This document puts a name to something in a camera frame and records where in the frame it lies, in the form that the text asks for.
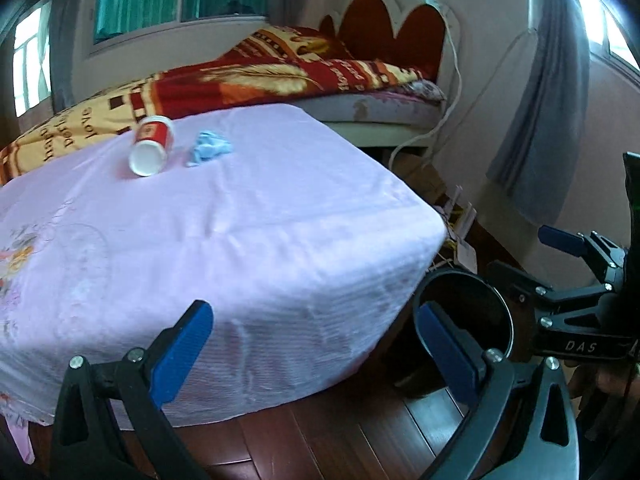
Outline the right hand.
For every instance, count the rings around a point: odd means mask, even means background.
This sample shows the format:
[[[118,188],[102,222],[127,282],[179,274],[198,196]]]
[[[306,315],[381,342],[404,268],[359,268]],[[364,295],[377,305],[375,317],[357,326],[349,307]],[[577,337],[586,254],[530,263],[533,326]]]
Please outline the right hand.
[[[593,367],[588,364],[565,361],[566,370],[572,371],[568,381],[568,391],[572,399],[582,398],[593,388],[623,398],[628,408],[635,408],[639,403],[639,367],[635,365],[629,370],[620,372],[612,366]]]

